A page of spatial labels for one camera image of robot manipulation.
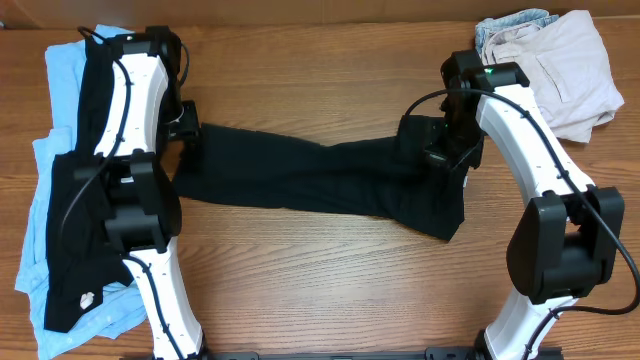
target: black wire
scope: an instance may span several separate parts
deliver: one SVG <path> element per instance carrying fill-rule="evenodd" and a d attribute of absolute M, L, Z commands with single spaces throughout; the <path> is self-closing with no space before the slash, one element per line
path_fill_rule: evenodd
<path fill-rule="evenodd" d="M 108 44 L 107 39 L 102 37 L 100 34 L 94 32 L 94 31 L 92 31 L 90 29 L 87 29 L 86 27 L 78 27 L 78 32 L 80 32 L 80 34 L 82 34 L 82 36 L 84 36 L 85 39 L 88 38 L 87 34 L 90 34 L 90 35 L 93 35 L 93 36 L 99 38 L 105 44 Z M 129 78 L 129 72 L 124 67 L 124 65 L 122 65 L 120 60 L 119 59 L 114 59 L 113 62 L 115 62 L 116 65 L 118 65 L 118 67 L 120 68 L 120 70 L 122 70 L 122 73 L 124 74 L 125 86 L 126 86 L 124 109 L 122 111 L 122 119 L 120 120 L 120 127 L 118 128 L 118 133 L 116 134 L 116 139 L 115 139 L 115 142 L 113 144 L 113 147 L 111 148 L 111 151 L 109 152 L 107 157 L 104 159 L 102 164 L 100 164 L 100 166 L 98 167 L 96 172 L 93 173 L 93 175 L 91 175 L 91 177 L 84 183 L 84 185 L 82 185 L 82 187 L 80 188 L 80 190 L 78 191 L 76 196 L 73 198 L 73 200 L 71 200 L 71 203 L 67 207 L 67 211 L 65 212 L 64 216 L 62 217 L 62 222 L 60 223 L 60 227 L 58 229 L 58 244 L 60 246 L 63 246 L 64 243 L 65 243 L 64 240 L 63 240 L 64 238 L 63 238 L 62 235 L 63 235 L 63 232 L 64 232 L 65 225 L 67 223 L 67 219 L 69 218 L 69 214 L 71 214 L 71 210 L 73 210 L 73 208 L 76 206 L 76 204 L 78 203 L 78 201 L 80 200 L 82 195 L 85 193 L 85 191 L 87 190 L 89 185 L 91 185 L 91 183 L 98 176 L 100 176 L 100 174 L 102 174 L 104 169 L 106 169 L 107 165 L 109 165 L 111 160 L 115 157 L 116 152 L 118 151 L 118 147 L 120 147 L 120 143 L 122 142 L 122 135 L 124 134 L 124 128 L 125 128 L 125 125 L 127 123 L 127 115 L 129 114 L 129 105 L 131 103 L 131 85 L 133 85 L 133 83 L 131 82 L 131 79 Z"/>
<path fill-rule="evenodd" d="M 424 101 L 427 101 L 429 99 L 432 99 L 432 98 L 440 96 L 440 95 L 454 94 L 454 93 L 479 94 L 479 95 L 485 95 L 485 96 L 500 100 L 500 101 L 506 103 L 507 105 L 511 106 L 515 110 L 517 110 L 521 114 L 521 116 L 523 118 L 526 118 L 529 121 L 531 126 L 533 126 L 533 128 L 535 129 L 536 133 L 538 133 L 538 136 L 540 137 L 540 140 L 542 141 L 542 143 L 544 144 L 545 148 L 547 149 L 547 152 L 549 153 L 549 156 L 551 156 L 551 159 L 553 160 L 555 166 L 558 168 L 558 171 L 560 172 L 560 176 L 564 179 L 564 181 L 567 183 L 569 188 L 571 188 L 571 191 L 573 191 L 574 194 L 578 197 L 580 202 L 582 202 L 582 204 L 587 209 L 587 211 L 590 213 L 590 215 L 596 220 L 598 225 L 600 225 L 600 227 L 611 238 L 611 240 L 613 241 L 616 249 L 620 252 L 622 257 L 624 258 L 624 261 L 627 263 L 627 266 L 629 267 L 629 270 L 631 271 L 631 274 L 633 275 L 633 281 L 635 283 L 636 293 L 635 293 L 635 296 L 633 298 L 633 301 L 629 305 L 627 305 L 627 306 L 625 306 L 623 308 L 619 308 L 619 309 L 602 309 L 602 308 L 591 307 L 591 306 L 573 305 L 573 306 L 559 306 L 559 307 L 557 307 L 555 309 L 549 310 L 549 314 L 547 314 L 547 316 L 545 316 L 545 318 L 540 322 L 540 324 L 538 325 L 538 327 L 536 328 L 534 333 L 531 335 L 531 338 L 529 339 L 529 342 L 525 345 L 525 353 L 524 353 L 524 356 L 522 357 L 522 360 L 527 360 L 527 358 L 529 357 L 529 354 L 531 353 L 531 351 L 533 349 L 533 344 L 535 344 L 536 339 L 538 338 L 538 336 L 540 336 L 540 333 L 542 333 L 542 330 L 544 330 L 544 328 L 547 326 L 549 321 L 551 321 L 551 319 L 553 319 L 553 318 L 557 318 L 558 314 L 560 314 L 562 312 L 566 312 L 566 311 L 582 311 L 582 312 L 588 312 L 588 313 L 594 313 L 594 314 L 602 314 L 602 315 L 624 315 L 624 314 L 628 314 L 628 313 L 632 312 L 633 310 L 635 310 L 638 307 L 638 305 L 640 305 L 640 274 L 638 273 L 638 267 L 636 266 L 635 262 L 633 261 L 633 258 L 631 257 L 631 254 L 629 254 L 627 249 L 620 242 L 620 239 L 618 239 L 618 237 L 613 233 L 613 231 L 604 222 L 604 220 L 602 220 L 602 217 L 600 217 L 600 214 L 598 214 L 598 211 L 591 205 L 591 203 L 587 200 L 587 198 L 584 196 L 582 191 L 580 191 L 580 189 L 578 189 L 576 184 L 571 180 L 571 178 L 569 177 L 569 172 L 565 170 L 564 166 L 562 166 L 562 162 L 558 158 L 558 155 L 556 154 L 556 152 L 553 150 L 553 147 L 552 147 L 551 143 L 549 142 L 549 139 L 546 137 L 546 135 L 544 134 L 544 132 L 540 128 L 540 125 L 538 125 L 538 123 L 533 119 L 533 117 L 531 116 L 531 114 L 528 111 L 524 110 L 520 105 L 518 105 L 515 102 L 509 100 L 508 98 L 506 98 L 504 96 L 501 96 L 501 95 L 498 95 L 496 93 L 490 92 L 490 91 L 485 91 L 485 90 L 480 90 L 480 89 L 444 89 L 444 90 L 436 91 L 436 92 L 433 92 L 431 94 L 425 95 L 425 96 L 421 97 L 420 99 L 418 99 L 416 102 L 414 102 L 409 107 L 409 109 L 407 109 L 407 112 L 405 113 L 405 116 L 409 116 L 411 114 L 411 112 L 418 105 L 423 103 Z"/>
<path fill-rule="evenodd" d="M 184 82 L 187 81 L 187 75 L 189 75 L 189 63 L 191 62 L 191 55 L 189 55 L 189 48 L 183 42 L 180 43 L 180 46 L 184 49 L 185 55 L 187 55 L 187 63 L 184 65 L 184 70 L 182 71 L 182 77 L 178 84 L 180 86 L 184 85 Z"/>
<path fill-rule="evenodd" d="M 151 293 L 153 294 L 153 302 L 156 306 L 158 319 L 160 320 L 160 326 L 162 326 L 162 332 L 165 333 L 169 338 L 169 342 L 171 343 L 171 346 L 173 346 L 173 350 L 178 355 L 178 359 L 184 360 L 184 357 L 180 352 L 180 348 L 178 347 L 178 343 L 176 342 L 176 339 L 171 334 L 171 331 L 169 331 L 169 325 L 167 325 L 167 322 L 164 319 L 164 315 L 162 315 L 162 310 L 160 309 L 160 297 L 158 296 L 158 289 L 156 288 L 156 283 L 153 281 L 153 276 L 151 275 L 151 269 L 149 268 L 149 266 L 147 266 L 147 264 L 144 263 L 144 261 L 136 257 L 130 256 L 130 255 L 123 255 L 122 259 L 133 261 L 134 263 L 140 265 L 140 267 L 142 268 L 142 272 L 145 273 L 145 275 L 147 275 L 147 279 L 149 280 L 149 286 L 151 287 Z"/>

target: black pants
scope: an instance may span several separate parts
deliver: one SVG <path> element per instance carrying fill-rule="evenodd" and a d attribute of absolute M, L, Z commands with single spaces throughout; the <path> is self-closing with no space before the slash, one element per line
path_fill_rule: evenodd
<path fill-rule="evenodd" d="M 395 137 L 334 146 L 205 124 L 201 148 L 182 155 L 173 184 L 195 200 L 380 216 L 449 240 L 464 220 L 467 169 L 425 163 L 423 144 L 441 123 L 410 116 Z"/>

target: light blue shirt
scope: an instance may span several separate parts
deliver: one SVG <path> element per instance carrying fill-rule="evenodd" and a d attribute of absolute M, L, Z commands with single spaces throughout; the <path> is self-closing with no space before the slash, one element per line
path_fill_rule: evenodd
<path fill-rule="evenodd" d="M 128 31 L 98 25 L 96 32 L 112 37 Z M 135 282 L 125 287 L 113 283 L 103 288 L 103 302 L 83 315 L 68 333 L 44 329 L 44 310 L 49 290 L 46 231 L 51 168 L 57 154 L 72 150 L 76 143 L 78 99 L 86 56 L 84 41 L 50 46 L 45 52 L 53 129 L 49 136 L 33 142 L 38 168 L 38 186 L 29 209 L 16 290 L 29 295 L 30 319 L 38 341 L 38 357 L 51 359 L 89 341 L 96 335 L 115 339 L 144 321 L 146 311 Z"/>

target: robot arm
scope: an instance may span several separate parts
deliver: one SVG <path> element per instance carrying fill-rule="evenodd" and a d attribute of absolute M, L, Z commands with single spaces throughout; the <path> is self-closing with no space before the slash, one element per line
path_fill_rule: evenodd
<path fill-rule="evenodd" d="M 180 202 L 159 164 L 168 141 L 183 140 L 193 146 L 199 136 L 195 104 L 180 99 L 181 42 L 167 27 L 150 27 L 105 42 L 120 64 L 114 59 L 111 106 L 94 154 L 107 158 L 105 154 L 117 148 L 100 181 L 103 192 L 91 196 L 109 205 L 104 229 L 140 289 L 153 333 L 154 358 L 200 359 L 206 352 L 204 335 L 178 264 Z M 128 112 L 123 116 L 127 97 Z"/>
<path fill-rule="evenodd" d="M 619 235 L 622 197 L 615 188 L 596 188 L 567 155 L 542 118 L 528 79 L 516 64 L 485 67 L 474 51 L 458 52 L 445 62 L 442 75 L 448 89 L 489 91 L 527 111 L 577 189 Z M 485 132 L 509 165 L 526 206 L 507 249 L 514 289 L 496 321 L 480 332 L 467 358 L 520 360 L 529 352 L 528 359 L 561 359 L 559 351 L 538 351 L 557 316 L 547 323 L 531 348 L 526 344 L 550 310 L 575 304 L 593 287 L 609 280 L 615 246 L 562 178 L 540 134 L 522 113 L 499 99 L 463 91 L 461 95 L 449 94 L 443 109 L 451 130 L 427 153 L 447 159 L 441 166 L 467 161 L 477 167 L 477 154 L 467 159 L 461 154 L 467 156 L 463 150 L 482 141 L 483 134 L 478 130 Z M 567 234 L 568 221 L 580 225 L 579 230 Z"/>

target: pile of clothes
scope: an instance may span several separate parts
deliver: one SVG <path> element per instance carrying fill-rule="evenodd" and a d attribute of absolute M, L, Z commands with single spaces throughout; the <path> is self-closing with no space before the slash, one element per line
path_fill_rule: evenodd
<path fill-rule="evenodd" d="M 96 32 L 104 37 L 112 37 L 127 31 L 98 25 Z M 33 142 L 38 168 L 38 186 L 29 210 L 15 286 L 16 290 L 29 295 L 30 319 L 38 341 L 39 359 L 51 359 L 82 345 L 96 335 L 115 339 L 146 319 L 140 291 L 135 282 L 131 281 L 124 281 L 128 286 L 120 282 L 100 284 L 98 288 L 102 288 L 102 291 L 86 293 L 85 303 L 87 296 L 92 298 L 92 306 L 88 307 L 82 306 L 80 299 L 75 303 L 76 306 L 71 308 L 58 307 L 56 303 L 59 301 L 56 300 L 61 297 L 48 296 L 55 293 L 50 291 L 51 274 L 61 278 L 62 273 L 58 272 L 60 275 L 55 275 L 58 269 L 65 268 L 71 262 L 78 262 L 68 257 L 49 256 L 51 239 L 47 236 L 47 224 L 51 218 L 50 214 L 59 217 L 64 212 L 63 208 L 51 209 L 54 173 L 61 172 L 54 169 L 53 163 L 57 156 L 69 154 L 78 147 L 77 135 L 84 131 L 79 129 L 78 123 L 80 89 L 85 79 L 87 55 L 94 49 L 95 47 L 87 48 L 85 41 L 79 41 L 50 46 L 45 52 L 53 129 L 48 137 Z M 56 264 L 54 268 L 51 268 L 52 262 Z M 71 322 L 72 328 L 65 332 L 47 330 L 47 321 L 56 328 L 68 327 L 68 323 Z"/>
<path fill-rule="evenodd" d="M 486 19 L 476 26 L 476 50 L 485 65 L 520 65 L 556 137 L 588 143 L 591 129 L 624 104 L 588 11 L 559 17 L 530 9 Z"/>

